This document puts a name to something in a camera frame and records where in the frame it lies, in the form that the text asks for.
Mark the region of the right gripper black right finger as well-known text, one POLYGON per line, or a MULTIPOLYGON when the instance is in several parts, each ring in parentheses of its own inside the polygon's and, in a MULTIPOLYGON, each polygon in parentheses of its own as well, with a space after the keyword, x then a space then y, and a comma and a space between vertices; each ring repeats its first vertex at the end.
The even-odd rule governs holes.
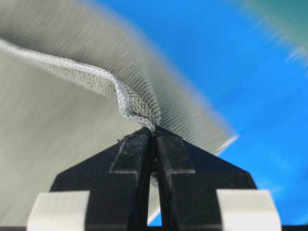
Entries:
POLYGON ((155 141, 165 230, 281 230, 270 193, 247 171, 161 127, 155 141))

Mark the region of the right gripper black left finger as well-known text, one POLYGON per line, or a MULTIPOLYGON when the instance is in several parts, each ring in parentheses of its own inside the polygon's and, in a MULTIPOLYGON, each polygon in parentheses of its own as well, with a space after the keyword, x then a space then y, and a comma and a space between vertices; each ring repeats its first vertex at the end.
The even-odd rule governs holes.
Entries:
POLYGON ((37 196, 27 230, 145 230, 151 138, 142 128, 59 173, 37 196))

